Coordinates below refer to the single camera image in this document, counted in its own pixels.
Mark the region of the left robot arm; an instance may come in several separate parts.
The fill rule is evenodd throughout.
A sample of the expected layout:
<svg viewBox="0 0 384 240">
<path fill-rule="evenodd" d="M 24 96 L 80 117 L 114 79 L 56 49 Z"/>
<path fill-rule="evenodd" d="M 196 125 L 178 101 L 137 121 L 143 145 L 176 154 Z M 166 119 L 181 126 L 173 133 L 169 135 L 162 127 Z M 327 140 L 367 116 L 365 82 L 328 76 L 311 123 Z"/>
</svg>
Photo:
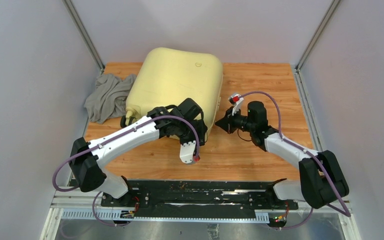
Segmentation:
<svg viewBox="0 0 384 240">
<path fill-rule="evenodd" d="M 105 137 L 75 140 L 68 164 L 81 192 L 100 191 L 126 207 L 132 203 L 133 193 L 123 177 L 106 171 L 107 164 L 138 146 L 170 136 L 179 139 L 179 159 L 184 164 L 194 164 L 200 159 L 207 130 L 204 111 L 193 99 L 186 98 L 179 105 L 155 107 Z"/>
</svg>

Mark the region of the cream suitcase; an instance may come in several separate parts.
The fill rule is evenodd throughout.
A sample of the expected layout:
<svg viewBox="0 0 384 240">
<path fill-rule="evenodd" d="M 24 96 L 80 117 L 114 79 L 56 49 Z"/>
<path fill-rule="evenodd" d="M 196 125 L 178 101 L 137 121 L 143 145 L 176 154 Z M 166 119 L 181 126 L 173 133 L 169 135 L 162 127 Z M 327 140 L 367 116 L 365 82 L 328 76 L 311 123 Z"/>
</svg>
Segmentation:
<svg viewBox="0 0 384 240">
<path fill-rule="evenodd" d="M 223 64 L 214 55 L 157 47 L 151 50 L 125 102 L 124 128 L 155 107 L 179 106 L 193 99 L 203 110 L 208 137 L 220 106 Z"/>
</svg>

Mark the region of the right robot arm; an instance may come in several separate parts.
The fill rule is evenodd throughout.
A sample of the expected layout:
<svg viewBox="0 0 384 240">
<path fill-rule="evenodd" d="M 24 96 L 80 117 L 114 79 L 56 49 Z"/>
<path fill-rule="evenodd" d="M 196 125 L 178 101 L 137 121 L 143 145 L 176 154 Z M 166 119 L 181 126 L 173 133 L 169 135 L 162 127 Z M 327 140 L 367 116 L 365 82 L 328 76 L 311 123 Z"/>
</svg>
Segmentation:
<svg viewBox="0 0 384 240">
<path fill-rule="evenodd" d="M 269 125 L 267 110 L 262 102 L 250 102 L 247 115 L 242 115 L 236 106 L 232 106 L 215 125 L 228 134 L 236 130 L 249 133 L 256 147 L 298 169 L 299 180 L 281 178 L 268 185 L 265 201 L 270 208 L 278 209 L 286 200 L 297 200 L 319 209 L 350 193 L 335 154 L 330 150 L 306 148 L 282 135 L 279 129 Z"/>
</svg>

